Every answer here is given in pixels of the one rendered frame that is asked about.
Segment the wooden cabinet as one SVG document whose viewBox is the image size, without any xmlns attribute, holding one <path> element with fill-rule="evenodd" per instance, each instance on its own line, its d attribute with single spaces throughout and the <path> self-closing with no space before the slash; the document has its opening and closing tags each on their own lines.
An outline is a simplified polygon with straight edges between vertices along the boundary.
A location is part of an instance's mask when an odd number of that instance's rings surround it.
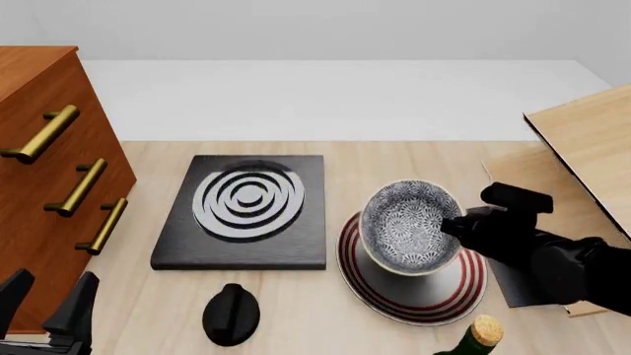
<svg viewBox="0 0 631 355">
<path fill-rule="evenodd" d="M 41 333 L 93 257 L 90 242 L 136 176 L 73 46 L 0 46 L 0 150 L 21 148 L 47 124 L 43 114 L 75 106 L 80 115 L 31 165 L 0 156 L 0 282 L 25 268 L 35 283 L 11 321 L 11 333 Z M 84 173 L 107 161 L 71 218 L 43 210 L 59 203 Z"/>
</svg>

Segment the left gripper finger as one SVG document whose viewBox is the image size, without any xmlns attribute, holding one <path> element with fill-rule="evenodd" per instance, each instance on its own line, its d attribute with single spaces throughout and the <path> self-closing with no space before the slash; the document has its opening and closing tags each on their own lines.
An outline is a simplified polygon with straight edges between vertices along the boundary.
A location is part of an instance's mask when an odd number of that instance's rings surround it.
<svg viewBox="0 0 631 355">
<path fill-rule="evenodd" d="M 34 276 L 21 268 L 0 284 L 0 339 L 5 338 L 17 309 L 29 294 L 34 282 Z"/>
<path fill-rule="evenodd" d="M 92 315 L 100 279 L 86 271 L 42 328 L 54 355 L 90 355 Z"/>
</svg>

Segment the pale wooden box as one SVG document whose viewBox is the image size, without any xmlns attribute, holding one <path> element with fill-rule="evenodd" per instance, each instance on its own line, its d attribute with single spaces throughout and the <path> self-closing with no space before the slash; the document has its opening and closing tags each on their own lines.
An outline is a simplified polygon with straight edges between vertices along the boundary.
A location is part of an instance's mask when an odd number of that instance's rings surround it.
<svg viewBox="0 0 631 355">
<path fill-rule="evenodd" d="M 487 160 L 491 179 L 553 197 L 539 229 L 631 249 L 631 84 L 524 121 L 539 144 Z"/>
</svg>

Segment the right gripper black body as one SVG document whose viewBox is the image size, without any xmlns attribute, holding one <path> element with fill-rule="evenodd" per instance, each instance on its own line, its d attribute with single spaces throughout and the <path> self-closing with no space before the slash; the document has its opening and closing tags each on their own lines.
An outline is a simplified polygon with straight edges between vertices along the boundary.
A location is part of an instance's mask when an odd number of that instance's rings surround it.
<svg viewBox="0 0 631 355">
<path fill-rule="evenodd" d="M 533 251 L 536 222 L 535 214 L 478 207 L 457 218 L 457 238 L 465 248 L 492 259 L 527 259 Z"/>
</svg>

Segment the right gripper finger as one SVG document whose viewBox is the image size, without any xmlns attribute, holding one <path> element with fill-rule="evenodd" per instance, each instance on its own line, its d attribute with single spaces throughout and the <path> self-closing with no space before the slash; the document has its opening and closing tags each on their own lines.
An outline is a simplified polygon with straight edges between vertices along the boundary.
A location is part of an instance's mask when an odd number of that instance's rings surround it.
<svg viewBox="0 0 631 355">
<path fill-rule="evenodd" d="M 442 233 L 445 233 L 449 236 L 453 237 L 461 237 L 464 235 L 464 220 L 462 217 L 458 218 L 444 218 L 440 230 Z"/>
</svg>

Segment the round black stove knob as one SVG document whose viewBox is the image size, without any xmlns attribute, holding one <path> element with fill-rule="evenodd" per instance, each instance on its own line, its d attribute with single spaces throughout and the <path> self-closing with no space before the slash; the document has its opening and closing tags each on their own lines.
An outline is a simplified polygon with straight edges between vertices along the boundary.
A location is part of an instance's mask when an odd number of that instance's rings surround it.
<svg viewBox="0 0 631 355">
<path fill-rule="evenodd" d="M 256 298 L 238 283 L 226 284 L 206 305 L 202 327 L 208 339 L 222 347 L 246 342 L 260 322 Z"/>
</svg>

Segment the flat black stove plate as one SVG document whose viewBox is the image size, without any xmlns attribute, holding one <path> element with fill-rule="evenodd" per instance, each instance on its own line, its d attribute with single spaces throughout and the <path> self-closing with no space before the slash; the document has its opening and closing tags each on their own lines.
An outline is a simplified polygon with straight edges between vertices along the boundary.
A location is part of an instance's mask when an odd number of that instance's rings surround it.
<svg viewBox="0 0 631 355">
<path fill-rule="evenodd" d="M 323 156 L 194 156 L 155 270 L 324 270 Z"/>
</svg>

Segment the green bottle with cork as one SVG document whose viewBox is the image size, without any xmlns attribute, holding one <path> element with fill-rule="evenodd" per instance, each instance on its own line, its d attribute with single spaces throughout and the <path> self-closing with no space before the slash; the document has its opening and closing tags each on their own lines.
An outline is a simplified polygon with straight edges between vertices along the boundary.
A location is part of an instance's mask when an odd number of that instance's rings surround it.
<svg viewBox="0 0 631 355">
<path fill-rule="evenodd" d="M 433 355 L 488 355 L 504 337 L 504 328 L 492 316 L 480 315 L 469 326 L 455 348 Z"/>
</svg>

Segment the white plate with red rings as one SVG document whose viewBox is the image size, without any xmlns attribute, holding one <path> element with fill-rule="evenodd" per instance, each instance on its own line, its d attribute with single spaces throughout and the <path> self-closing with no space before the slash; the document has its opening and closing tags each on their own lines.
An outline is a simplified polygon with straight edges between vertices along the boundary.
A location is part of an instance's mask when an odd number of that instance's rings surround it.
<svg viewBox="0 0 631 355">
<path fill-rule="evenodd" d="M 438 326 L 463 319 L 481 303 L 489 276 L 484 256 L 463 248 L 434 274 L 394 274 L 365 252 L 359 216 L 352 215 L 341 230 L 336 256 L 345 283 L 371 310 L 406 324 Z"/>
</svg>

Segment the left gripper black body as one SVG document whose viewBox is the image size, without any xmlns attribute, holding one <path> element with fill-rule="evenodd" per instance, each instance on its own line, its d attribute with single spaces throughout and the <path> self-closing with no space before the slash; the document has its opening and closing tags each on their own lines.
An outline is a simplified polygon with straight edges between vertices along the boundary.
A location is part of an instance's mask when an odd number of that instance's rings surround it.
<svg viewBox="0 0 631 355">
<path fill-rule="evenodd" d="M 74 341 L 74 336 L 53 333 L 10 333 L 0 339 L 0 353 L 66 355 Z"/>
</svg>

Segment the patterned black and white bowl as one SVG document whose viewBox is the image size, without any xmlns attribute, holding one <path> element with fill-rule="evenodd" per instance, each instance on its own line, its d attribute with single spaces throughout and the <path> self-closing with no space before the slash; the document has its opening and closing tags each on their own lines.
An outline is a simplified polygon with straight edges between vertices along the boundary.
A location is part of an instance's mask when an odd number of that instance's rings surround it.
<svg viewBox="0 0 631 355">
<path fill-rule="evenodd" d="M 441 231 L 444 220 L 464 215 L 440 185 L 402 179 L 379 189 L 359 218 L 367 255 L 386 271 L 407 277 L 433 274 L 460 251 L 460 242 Z"/>
</svg>

